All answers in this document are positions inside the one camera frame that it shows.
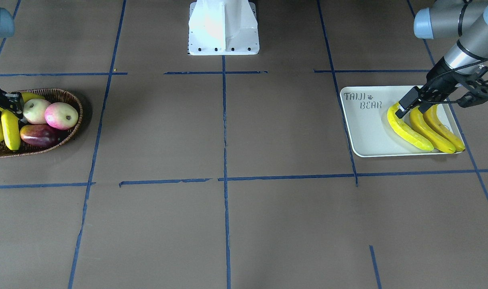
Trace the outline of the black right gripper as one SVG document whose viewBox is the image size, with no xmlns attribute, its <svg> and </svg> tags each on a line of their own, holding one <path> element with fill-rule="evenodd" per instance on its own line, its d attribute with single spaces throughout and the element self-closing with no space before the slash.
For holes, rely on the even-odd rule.
<svg viewBox="0 0 488 289">
<path fill-rule="evenodd" d="M 8 103 L 9 103 L 7 110 L 14 113 L 14 115 L 16 117 L 18 117 L 18 120 L 21 123 L 27 123 L 27 119 L 23 115 L 24 99 L 23 99 L 22 93 L 20 93 L 20 92 L 5 93 L 5 91 L 3 91 L 0 88 L 0 108 L 3 108 L 3 109 L 6 108 L 5 97 L 7 98 Z"/>
</svg>

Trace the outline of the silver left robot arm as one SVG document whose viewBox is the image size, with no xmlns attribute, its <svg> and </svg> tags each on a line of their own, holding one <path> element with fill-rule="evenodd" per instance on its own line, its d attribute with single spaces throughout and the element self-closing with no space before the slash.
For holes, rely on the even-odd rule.
<svg viewBox="0 0 488 289">
<path fill-rule="evenodd" d="M 488 0 L 437 0 L 432 7 L 418 11 L 413 33 L 420 39 L 456 37 L 451 49 L 426 75 L 426 84 L 413 87 L 399 101 L 395 116 L 403 118 L 418 108 L 445 104 L 459 86 L 467 92 L 455 101 L 462 108 L 488 101 Z"/>
</svg>

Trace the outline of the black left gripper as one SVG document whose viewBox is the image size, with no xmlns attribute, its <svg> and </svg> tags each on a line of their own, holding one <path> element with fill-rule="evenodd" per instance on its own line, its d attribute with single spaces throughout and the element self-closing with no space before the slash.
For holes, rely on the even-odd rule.
<svg viewBox="0 0 488 289">
<path fill-rule="evenodd" d="M 398 102 L 399 108 L 395 112 L 398 119 L 403 119 L 417 106 L 431 106 L 445 103 L 445 99 L 457 89 L 465 75 L 453 71 L 445 58 L 442 57 L 426 75 L 426 84 L 422 88 L 412 87 Z"/>
</svg>

